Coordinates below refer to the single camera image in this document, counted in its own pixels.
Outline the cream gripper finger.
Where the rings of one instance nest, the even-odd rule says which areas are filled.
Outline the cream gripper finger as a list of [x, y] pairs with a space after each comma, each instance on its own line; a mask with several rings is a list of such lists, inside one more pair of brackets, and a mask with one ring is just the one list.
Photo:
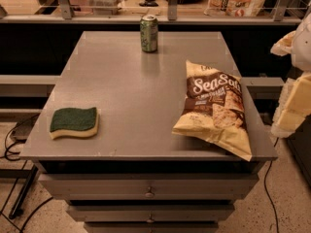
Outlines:
[[281, 38], [277, 43], [272, 46], [270, 52], [279, 56], [290, 54], [292, 52], [294, 34], [294, 31], [286, 34], [283, 38]]
[[287, 138], [311, 115], [311, 73], [303, 73], [296, 80], [287, 78], [278, 103], [271, 133]]

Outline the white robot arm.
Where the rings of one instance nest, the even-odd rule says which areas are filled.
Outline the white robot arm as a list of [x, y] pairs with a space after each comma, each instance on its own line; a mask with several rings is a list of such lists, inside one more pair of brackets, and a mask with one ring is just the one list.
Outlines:
[[272, 119], [271, 133], [287, 138], [311, 115], [311, 15], [296, 31], [275, 43], [270, 52], [280, 56], [289, 54], [292, 65], [302, 72], [296, 79], [287, 78]]

